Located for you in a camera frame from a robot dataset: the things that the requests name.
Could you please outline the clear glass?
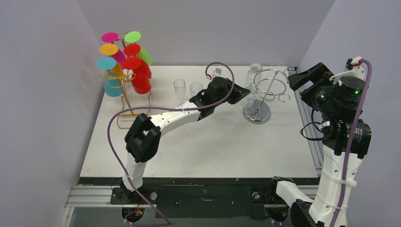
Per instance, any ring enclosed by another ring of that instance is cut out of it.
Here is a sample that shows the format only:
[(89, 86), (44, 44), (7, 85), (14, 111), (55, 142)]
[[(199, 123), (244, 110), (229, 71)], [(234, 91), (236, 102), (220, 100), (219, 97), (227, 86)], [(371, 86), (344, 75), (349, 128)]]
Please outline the clear glass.
[(245, 98), (243, 108), (250, 108), (257, 98), (257, 92), (251, 91)]
[(203, 85), (201, 83), (192, 83), (190, 85), (190, 98), (196, 96), (202, 90)]
[(262, 70), (263, 66), (261, 64), (252, 63), (247, 73), (245, 86), (254, 86), (260, 80)]

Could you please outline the clear champagne flute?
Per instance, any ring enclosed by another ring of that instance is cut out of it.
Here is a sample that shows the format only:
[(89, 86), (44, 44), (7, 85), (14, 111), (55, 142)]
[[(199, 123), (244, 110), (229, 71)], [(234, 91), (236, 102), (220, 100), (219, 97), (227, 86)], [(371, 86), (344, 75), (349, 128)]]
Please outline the clear champagne flute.
[(179, 105), (182, 105), (185, 102), (186, 96), (186, 83), (184, 79), (176, 79), (174, 81), (174, 90), (179, 98)]

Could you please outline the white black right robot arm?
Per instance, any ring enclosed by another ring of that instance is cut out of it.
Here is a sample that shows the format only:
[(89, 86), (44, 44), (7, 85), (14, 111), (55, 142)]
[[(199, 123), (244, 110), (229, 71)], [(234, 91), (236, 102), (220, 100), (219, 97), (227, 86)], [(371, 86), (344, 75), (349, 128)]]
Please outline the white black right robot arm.
[(360, 119), (371, 70), (364, 71), (361, 60), (352, 60), (347, 70), (333, 74), (323, 63), (289, 75), (292, 90), (302, 89), (302, 101), (322, 114), (319, 129), (323, 136), (323, 168), (314, 199), (306, 196), (288, 178), (276, 177), (267, 188), (267, 197), (283, 200), (290, 208), (295, 227), (345, 227), (355, 175), (368, 153), (372, 133)]

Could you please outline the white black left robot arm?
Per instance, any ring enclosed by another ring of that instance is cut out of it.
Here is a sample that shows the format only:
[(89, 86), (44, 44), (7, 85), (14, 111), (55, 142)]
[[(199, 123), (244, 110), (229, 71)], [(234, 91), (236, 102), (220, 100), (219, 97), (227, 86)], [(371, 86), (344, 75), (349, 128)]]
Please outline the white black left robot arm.
[(128, 152), (127, 173), (120, 187), (128, 203), (140, 200), (146, 162), (155, 156), (160, 139), (168, 132), (187, 123), (200, 121), (214, 112), (212, 106), (220, 100), (235, 105), (250, 94), (250, 90), (223, 77), (215, 77), (208, 87), (172, 112), (146, 116), (140, 114), (134, 120), (124, 141)]

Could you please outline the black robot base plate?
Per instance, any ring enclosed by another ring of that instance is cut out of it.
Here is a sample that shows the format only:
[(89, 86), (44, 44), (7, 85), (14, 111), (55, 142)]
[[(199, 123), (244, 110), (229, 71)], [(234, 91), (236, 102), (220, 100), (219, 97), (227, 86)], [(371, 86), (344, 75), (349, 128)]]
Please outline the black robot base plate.
[(130, 192), (117, 177), (82, 177), (81, 185), (110, 186), (110, 203), (122, 205), (122, 216), (136, 222), (153, 204), (157, 218), (234, 218), (286, 221), (291, 207), (275, 194), (272, 178), (145, 178)]

